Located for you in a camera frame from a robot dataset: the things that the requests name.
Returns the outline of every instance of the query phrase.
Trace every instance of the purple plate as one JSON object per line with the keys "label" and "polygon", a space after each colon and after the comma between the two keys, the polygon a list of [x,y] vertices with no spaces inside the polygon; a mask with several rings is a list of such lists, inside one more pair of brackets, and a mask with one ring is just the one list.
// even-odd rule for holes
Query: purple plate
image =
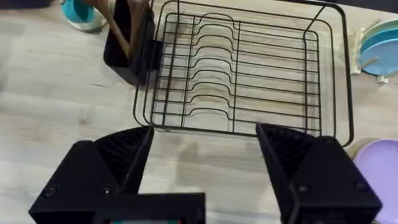
{"label": "purple plate", "polygon": [[397,224],[398,141],[371,142],[360,150],[354,163],[383,204],[376,221],[382,224]]}

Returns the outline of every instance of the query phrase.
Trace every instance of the light wooden table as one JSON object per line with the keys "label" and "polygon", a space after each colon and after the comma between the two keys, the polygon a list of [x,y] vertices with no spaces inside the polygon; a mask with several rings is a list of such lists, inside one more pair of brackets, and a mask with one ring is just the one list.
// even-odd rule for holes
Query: light wooden table
{"label": "light wooden table", "polygon": [[[374,19],[397,17],[344,9],[349,34]],[[103,63],[107,30],[72,29],[56,2],[48,9],[0,11],[0,223],[33,223],[28,209],[74,142],[137,126],[134,88]],[[352,81],[353,145],[397,138],[398,80],[380,86],[359,75]],[[278,223],[261,156],[254,138],[157,131],[140,191],[205,191],[208,223]]]}

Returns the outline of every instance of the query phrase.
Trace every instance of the wooden spoon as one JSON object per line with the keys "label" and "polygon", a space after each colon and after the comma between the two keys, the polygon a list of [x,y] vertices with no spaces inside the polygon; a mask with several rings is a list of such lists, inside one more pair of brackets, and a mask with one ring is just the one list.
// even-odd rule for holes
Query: wooden spoon
{"label": "wooden spoon", "polygon": [[129,58],[129,43],[125,40],[119,26],[113,19],[112,12],[108,6],[108,0],[84,0],[84,2],[96,8],[105,17],[105,19],[111,26],[111,30],[115,34],[116,39],[118,40],[124,54],[127,58]]}

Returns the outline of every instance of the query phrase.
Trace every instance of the black wire dish rack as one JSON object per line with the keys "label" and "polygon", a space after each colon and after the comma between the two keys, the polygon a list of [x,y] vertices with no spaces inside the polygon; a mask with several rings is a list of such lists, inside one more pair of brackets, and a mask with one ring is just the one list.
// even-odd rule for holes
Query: black wire dish rack
{"label": "black wire dish rack", "polygon": [[137,84],[139,124],[255,136],[255,123],[269,123],[351,143],[346,20],[337,5],[289,0],[235,9],[171,0],[150,6],[158,19],[150,49],[160,66],[151,65],[157,69]]}

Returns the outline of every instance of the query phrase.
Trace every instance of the wooden spatula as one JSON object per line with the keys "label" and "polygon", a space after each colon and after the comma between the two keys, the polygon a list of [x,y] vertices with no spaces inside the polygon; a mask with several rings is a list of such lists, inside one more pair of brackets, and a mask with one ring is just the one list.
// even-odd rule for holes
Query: wooden spatula
{"label": "wooden spatula", "polygon": [[119,26],[113,19],[112,12],[108,6],[108,0],[84,0],[84,2],[96,8],[105,17],[111,26],[111,30],[115,34],[124,54],[127,58],[129,58],[129,43],[125,40]]}
{"label": "wooden spatula", "polygon": [[129,45],[129,58],[132,59],[134,55],[135,43],[138,39],[139,27],[141,24],[142,16],[145,10],[149,7],[148,0],[127,0],[130,8],[131,17],[131,35]]}

